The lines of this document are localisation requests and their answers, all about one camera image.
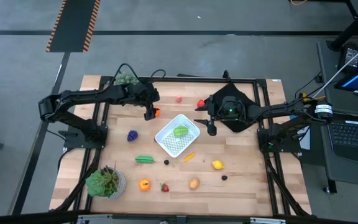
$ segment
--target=brown potato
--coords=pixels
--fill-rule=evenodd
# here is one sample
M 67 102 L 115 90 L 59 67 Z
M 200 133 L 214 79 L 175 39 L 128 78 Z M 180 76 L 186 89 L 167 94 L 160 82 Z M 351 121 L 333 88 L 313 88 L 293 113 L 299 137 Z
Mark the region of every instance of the brown potato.
M 189 183 L 189 188 L 191 190 L 196 189 L 200 185 L 200 180 L 198 178 L 194 178 Z

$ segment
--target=concrete floor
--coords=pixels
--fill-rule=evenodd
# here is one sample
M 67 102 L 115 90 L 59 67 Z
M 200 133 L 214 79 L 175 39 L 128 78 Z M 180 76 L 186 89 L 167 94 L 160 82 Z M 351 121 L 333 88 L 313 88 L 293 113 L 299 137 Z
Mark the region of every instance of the concrete floor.
M 60 5 L 60 0 L 0 0 L 0 29 L 51 29 Z M 287 0 L 104 0 L 96 30 L 343 30 L 351 22 L 341 3 L 296 7 Z M 39 125 L 37 102 L 50 93 L 63 56 L 45 52 L 48 38 L 0 36 L 0 142 L 5 144 L 0 150 L 0 215 L 9 210 Z M 71 54 L 61 90 L 77 90 L 83 75 L 112 75 L 127 62 L 141 75 L 164 68 L 170 76 L 221 77 L 228 70 L 232 77 L 279 78 L 291 100 L 319 72 L 316 43 L 324 39 L 94 36 L 89 52 Z M 313 82 L 305 91 L 316 87 Z M 47 135 L 24 213 L 48 210 L 61 153 L 62 141 Z M 339 193 L 326 195 L 323 167 L 305 165 L 304 175 L 315 215 L 358 222 L 358 185 L 338 183 Z

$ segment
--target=wooden table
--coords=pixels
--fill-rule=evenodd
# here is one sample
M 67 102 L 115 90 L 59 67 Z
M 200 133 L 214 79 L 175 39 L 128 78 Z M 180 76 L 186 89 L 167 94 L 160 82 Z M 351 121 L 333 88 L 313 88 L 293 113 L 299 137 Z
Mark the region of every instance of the wooden table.
M 81 90 L 94 90 L 99 86 L 100 76 L 84 76 Z M 111 105 L 108 114 L 109 126 L 106 147 L 101 152 L 100 167 L 116 166 L 126 176 L 127 187 L 124 194 L 115 200 L 94 198 L 92 212 L 136 213 L 136 214 L 182 214 L 182 215 L 231 215 L 231 216 L 271 216 L 267 174 L 264 158 L 259 151 L 256 130 L 258 124 L 241 133 L 233 133 L 225 125 L 216 122 L 218 134 L 209 136 L 206 127 L 200 128 L 200 136 L 176 159 L 171 158 L 156 142 L 154 136 L 176 115 L 184 114 L 189 119 L 206 119 L 206 111 L 194 111 L 200 99 L 223 87 L 224 83 L 155 82 L 160 93 L 160 101 L 155 106 L 161 115 L 151 121 L 143 118 L 144 108 L 132 105 Z M 251 100 L 255 100 L 251 84 L 236 84 Z M 267 80 L 270 104 L 285 101 L 280 80 Z M 263 102 L 262 90 L 259 90 Z M 182 96 L 181 103 L 175 98 Z M 75 114 L 82 118 L 92 117 L 94 105 L 76 106 Z M 282 123 L 288 117 L 275 118 Z M 127 142 L 130 130 L 139 133 L 138 139 Z M 84 149 L 67 154 L 60 166 L 50 208 L 56 208 L 67 197 L 78 182 Z M 195 152 L 188 162 L 183 159 Z M 135 157 L 153 156 L 153 164 L 137 164 Z M 299 161 L 290 153 L 281 153 L 285 183 L 304 210 L 310 213 L 310 205 Z M 170 165 L 164 165 L 168 159 Z M 223 170 L 214 170 L 213 160 L 224 162 Z M 200 179 L 200 187 L 190 190 L 190 179 Z M 148 192 L 141 192 L 140 179 L 152 181 Z M 160 184 L 168 184 L 170 191 L 161 192 Z M 278 208 L 283 213 L 280 191 L 276 186 Z M 81 206 L 85 206 L 86 189 L 83 191 Z

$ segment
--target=white basket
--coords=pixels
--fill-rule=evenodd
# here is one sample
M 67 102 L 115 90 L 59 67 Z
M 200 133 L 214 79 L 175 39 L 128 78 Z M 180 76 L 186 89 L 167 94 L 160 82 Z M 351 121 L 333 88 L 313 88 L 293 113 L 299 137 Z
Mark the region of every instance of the white basket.
M 184 136 L 175 136 L 173 130 L 178 126 L 188 128 L 189 132 Z M 157 141 L 170 156 L 176 158 L 199 135 L 200 129 L 198 129 L 185 115 L 179 114 L 155 135 L 155 141 Z

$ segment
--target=lemon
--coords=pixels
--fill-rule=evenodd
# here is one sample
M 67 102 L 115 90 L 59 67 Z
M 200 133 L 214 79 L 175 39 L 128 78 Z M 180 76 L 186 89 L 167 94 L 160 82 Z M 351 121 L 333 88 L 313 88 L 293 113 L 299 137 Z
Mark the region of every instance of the lemon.
M 224 165 L 223 165 L 222 161 L 213 161 L 212 166 L 214 166 L 214 168 L 217 169 L 217 170 L 224 168 Z

